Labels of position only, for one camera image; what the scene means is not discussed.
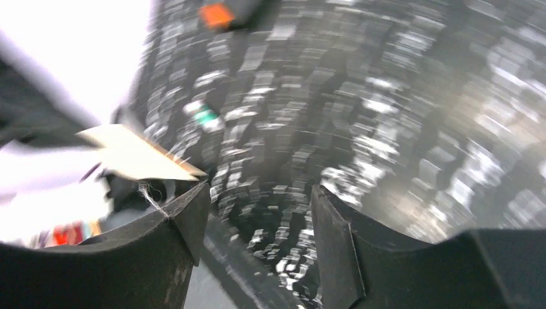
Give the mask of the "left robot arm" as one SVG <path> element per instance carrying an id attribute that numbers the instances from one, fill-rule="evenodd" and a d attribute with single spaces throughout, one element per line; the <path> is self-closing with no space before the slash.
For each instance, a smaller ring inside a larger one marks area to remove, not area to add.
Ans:
<path id="1" fill-rule="evenodd" d="M 56 151 L 90 142 L 77 133 L 100 125 L 66 86 L 1 33 L 1 145 L 19 142 L 32 149 Z"/>

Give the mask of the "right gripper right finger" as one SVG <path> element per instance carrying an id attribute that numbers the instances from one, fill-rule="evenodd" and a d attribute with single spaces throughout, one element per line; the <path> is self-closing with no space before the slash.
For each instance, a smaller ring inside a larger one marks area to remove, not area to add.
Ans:
<path id="1" fill-rule="evenodd" d="M 430 244 L 312 188 L 325 308 L 544 308 L 545 231 L 473 229 Z"/>

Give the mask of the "white green glue stick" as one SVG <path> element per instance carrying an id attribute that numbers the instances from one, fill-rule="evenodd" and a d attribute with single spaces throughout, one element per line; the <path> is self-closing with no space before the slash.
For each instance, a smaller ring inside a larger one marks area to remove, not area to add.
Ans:
<path id="1" fill-rule="evenodd" d="M 183 112 L 208 133 L 221 131 L 223 120 L 202 100 L 195 100 L 183 107 Z"/>

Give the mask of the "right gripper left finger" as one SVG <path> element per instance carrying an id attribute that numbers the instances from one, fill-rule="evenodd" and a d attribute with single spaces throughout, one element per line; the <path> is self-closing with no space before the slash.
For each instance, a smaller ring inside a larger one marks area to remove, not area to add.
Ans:
<path id="1" fill-rule="evenodd" d="M 201 182 L 80 245 L 1 245 L 2 308 L 183 308 L 209 215 Z"/>

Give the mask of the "cream letter paper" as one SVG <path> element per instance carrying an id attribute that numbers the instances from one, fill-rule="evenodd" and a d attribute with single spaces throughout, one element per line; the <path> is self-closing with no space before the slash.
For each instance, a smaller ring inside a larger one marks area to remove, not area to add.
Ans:
<path id="1" fill-rule="evenodd" d="M 107 170 L 128 180 L 197 181 L 206 175 L 122 124 L 92 127 L 76 135 L 98 148 L 101 163 Z"/>

